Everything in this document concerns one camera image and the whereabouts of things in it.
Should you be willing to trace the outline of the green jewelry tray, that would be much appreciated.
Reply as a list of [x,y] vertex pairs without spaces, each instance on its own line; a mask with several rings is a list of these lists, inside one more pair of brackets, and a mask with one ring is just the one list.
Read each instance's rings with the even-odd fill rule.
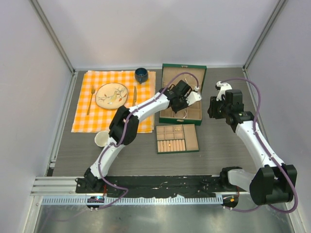
[[199,144],[194,124],[178,124],[156,127],[158,154],[198,152]]

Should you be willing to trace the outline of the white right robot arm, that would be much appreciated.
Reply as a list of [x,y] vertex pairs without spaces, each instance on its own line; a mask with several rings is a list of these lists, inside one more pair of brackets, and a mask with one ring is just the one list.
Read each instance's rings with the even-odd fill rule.
[[242,140],[250,153],[256,174],[233,167],[219,180],[220,188],[226,192],[236,186],[250,193],[256,205],[276,204],[294,200],[297,170],[280,159],[262,135],[254,115],[244,110],[242,92],[230,87],[220,87],[217,96],[210,99],[210,118],[222,119]]

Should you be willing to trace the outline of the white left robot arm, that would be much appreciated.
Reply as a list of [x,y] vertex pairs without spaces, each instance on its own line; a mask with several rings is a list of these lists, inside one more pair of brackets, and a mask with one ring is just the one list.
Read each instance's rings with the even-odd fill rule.
[[138,125],[147,117],[171,108],[174,112],[183,110],[201,100],[199,86],[192,88],[180,80],[176,85],[168,84],[160,89],[153,97],[141,104],[127,108],[121,106],[109,126],[109,137],[96,161],[85,171],[83,180],[92,193],[100,193],[103,189],[103,179],[110,166],[127,145],[137,136]]

